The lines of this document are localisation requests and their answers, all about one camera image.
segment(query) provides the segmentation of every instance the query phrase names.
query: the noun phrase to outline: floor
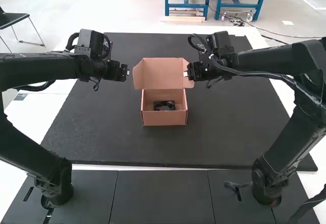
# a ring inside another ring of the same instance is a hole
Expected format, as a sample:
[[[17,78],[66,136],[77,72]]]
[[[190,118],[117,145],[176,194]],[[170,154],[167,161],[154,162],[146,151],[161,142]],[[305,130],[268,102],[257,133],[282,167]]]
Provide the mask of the floor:
[[[203,3],[205,0],[190,0],[194,3]],[[257,0],[241,0],[243,3],[254,3]],[[326,10],[322,3],[315,4],[305,0],[265,0],[258,21],[252,24],[272,32],[292,36],[326,36],[324,25]],[[41,34],[46,47],[32,46],[17,43],[10,28],[2,30],[1,36],[5,39],[13,52],[45,52],[52,50],[55,45],[81,28],[87,28],[90,23],[108,26],[155,26],[160,24],[164,16],[164,0],[0,0],[0,6],[7,12],[29,13]],[[210,6],[216,8],[216,0],[210,1]],[[291,21],[294,25],[285,25],[282,21]],[[215,21],[214,12],[209,10],[208,20],[202,25],[232,25],[228,21]],[[20,39],[38,42],[38,37],[28,20],[15,25]],[[280,37],[270,33],[271,37],[292,43],[295,38]],[[269,45],[277,42],[268,41]],[[0,52],[8,52],[0,43]],[[4,106],[8,106],[16,96],[15,90],[4,93]]]

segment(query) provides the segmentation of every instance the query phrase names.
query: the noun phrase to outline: chair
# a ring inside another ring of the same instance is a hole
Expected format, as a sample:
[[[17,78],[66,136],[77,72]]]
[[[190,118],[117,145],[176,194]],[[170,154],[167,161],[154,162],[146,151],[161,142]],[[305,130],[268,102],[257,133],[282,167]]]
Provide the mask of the chair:
[[[16,23],[18,23],[18,22],[21,22],[22,20],[24,20],[26,18],[28,18],[30,20],[30,22],[32,23],[32,25],[33,25],[33,27],[34,27],[37,35],[39,36],[42,44],[34,43],[34,42],[25,42],[25,41],[22,41],[22,40],[18,40],[13,25],[16,24]],[[11,26],[11,28],[12,28],[14,34],[15,34],[16,40],[18,42],[27,43],[27,44],[34,44],[34,45],[45,47],[45,44],[44,44],[44,42],[43,42],[40,34],[38,33],[37,29],[35,28],[32,20],[30,19],[30,15],[29,14],[6,13],[0,7],[0,30],[3,30],[3,29],[5,29],[7,27],[10,27],[10,26]],[[5,46],[9,49],[9,51],[12,52],[1,36],[0,36],[0,39],[3,41],[3,43],[5,44]]]

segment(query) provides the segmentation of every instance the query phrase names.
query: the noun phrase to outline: cardboard box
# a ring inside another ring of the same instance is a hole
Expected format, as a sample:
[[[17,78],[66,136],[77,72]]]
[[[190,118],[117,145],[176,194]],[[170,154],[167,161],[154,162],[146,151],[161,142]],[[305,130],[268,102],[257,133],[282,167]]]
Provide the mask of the cardboard box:
[[[183,77],[188,61],[183,58],[143,58],[133,69],[133,85],[142,89],[144,126],[185,125],[188,107],[185,88],[194,82]],[[176,110],[154,111],[155,101],[175,101]]]

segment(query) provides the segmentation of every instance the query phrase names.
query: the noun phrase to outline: black mat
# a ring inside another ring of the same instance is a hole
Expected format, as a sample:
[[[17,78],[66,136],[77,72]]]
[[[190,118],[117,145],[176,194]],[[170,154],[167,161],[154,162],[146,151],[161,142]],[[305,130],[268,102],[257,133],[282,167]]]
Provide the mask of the black mat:
[[[117,171],[72,171],[74,196],[53,212],[43,209],[41,190],[27,177],[1,224],[108,224],[117,176]]]
[[[108,34],[112,57],[132,69],[144,57],[198,60],[188,35]],[[251,49],[231,36],[236,51]],[[249,169],[275,141],[289,116],[268,79],[235,77],[211,89],[198,82],[186,91],[186,126],[143,127],[141,91],[125,83],[77,82],[42,146],[74,163]],[[316,171],[310,155],[301,171]]]
[[[237,195],[223,185],[225,181],[245,183],[251,171],[73,171],[74,197],[48,213],[40,205],[41,191],[28,178],[2,224],[285,224],[308,197],[294,174],[283,189],[280,206],[259,205],[251,188]],[[50,220],[44,221],[46,215]],[[318,224],[313,209],[297,224]]]
[[[238,184],[251,182],[251,171],[208,171],[211,197],[216,223],[288,224],[291,215],[308,200],[297,174],[289,178],[288,187],[283,188],[282,202],[273,208],[260,205],[252,196],[250,187],[240,188],[240,200],[224,182]],[[309,210],[296,224],[319,223],[313,209]]]

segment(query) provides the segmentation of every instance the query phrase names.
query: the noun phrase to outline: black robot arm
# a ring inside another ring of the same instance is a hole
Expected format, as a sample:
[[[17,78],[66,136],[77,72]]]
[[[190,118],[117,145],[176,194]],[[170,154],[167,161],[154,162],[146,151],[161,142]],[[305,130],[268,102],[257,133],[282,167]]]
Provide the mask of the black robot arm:
[[[200,44],[193,44],[194,37]],[[252,166],[256,200],[267,206],[279,205],[287,179],[326,135],[326,39],[238,53],[227,32],[214,33],[205,40],[194,34],[188,41],[200,54],[199,62],[190,63],[185,72],[190,80],[260,76],[282,80],[294,89],[293,115],[270,149]]]
[[[72,45],[78,36],[77,45]],[[127,65],[111,60],[111,49],[108,37],[82,29],[69,38],[63,52],[0,54],[0,159],[35,178],[45,208],[60,206],[73,196],[71,163],[44,149],[7,120],[1,92],[9,88],[35,89],[26,85],[57,79],[91,79],[97,84],[101,79],[125,81]]]

